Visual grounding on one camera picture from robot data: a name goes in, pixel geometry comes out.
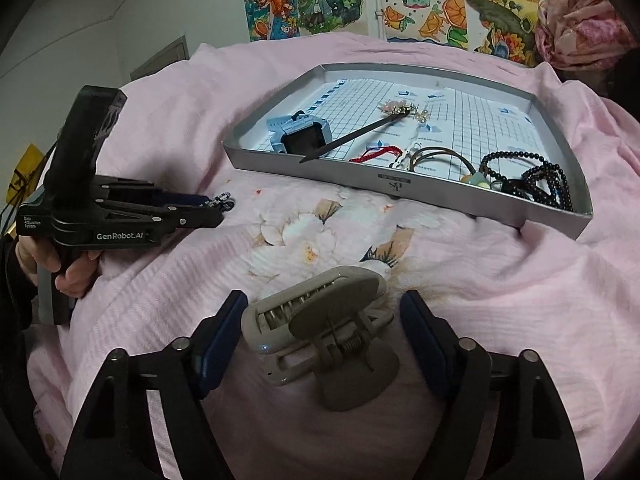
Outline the person's left hand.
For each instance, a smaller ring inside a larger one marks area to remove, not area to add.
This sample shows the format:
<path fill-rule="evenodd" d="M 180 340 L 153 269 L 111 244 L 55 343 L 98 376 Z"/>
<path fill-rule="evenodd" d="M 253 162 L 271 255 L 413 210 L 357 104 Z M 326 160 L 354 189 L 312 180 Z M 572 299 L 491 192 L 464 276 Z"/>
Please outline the person's left hand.
<path fill-rule="evenodd" d="M 55 288 L 59 292 L 72 298 L 81 298 L 92 286 L 101 252 L 83 252 L 62 271 L 61 259 L 51 243 L 40 238 L 19 236 L 15 255 L 32 284 L 38 285 L 38 269 L 43 268 L 55 275 Z"/>

